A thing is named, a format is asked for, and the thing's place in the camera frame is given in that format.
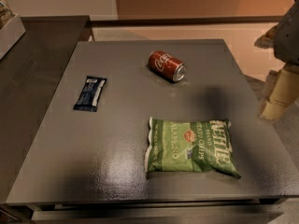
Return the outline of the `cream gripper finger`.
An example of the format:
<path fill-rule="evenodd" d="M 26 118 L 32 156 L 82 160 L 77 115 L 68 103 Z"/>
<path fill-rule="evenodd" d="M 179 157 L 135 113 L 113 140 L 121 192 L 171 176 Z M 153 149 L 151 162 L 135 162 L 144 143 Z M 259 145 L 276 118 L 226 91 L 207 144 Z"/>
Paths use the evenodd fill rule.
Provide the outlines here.
<path fill-rule="evenodd" d="M 264 35 L 262 35 L 259 40 L 263 47 L 272 47 L 274 44 L 274 39 L 276 37 L 278 27 L 275 25 L 269 29 Z"/>
<path fill-rule="evenodd" d="M 299 66 L 286 63 L 279 71 L 271 70 L 266 78 L 259 117 L 280 119 L 299 98 Z"/>

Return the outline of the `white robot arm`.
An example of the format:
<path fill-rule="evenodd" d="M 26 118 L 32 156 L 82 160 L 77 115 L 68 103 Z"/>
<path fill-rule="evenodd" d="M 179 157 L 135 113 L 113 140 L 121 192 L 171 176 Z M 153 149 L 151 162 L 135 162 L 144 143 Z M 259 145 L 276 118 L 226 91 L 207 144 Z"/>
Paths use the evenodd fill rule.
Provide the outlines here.
<path fill-rule="evenodd" d="M 273 41 L 274 55 L 285 65 L 270 71 L 264 85 L 259 117 L 280 119 L 299 98 L 299 1 L 296 1 L 278 23 Z"/>

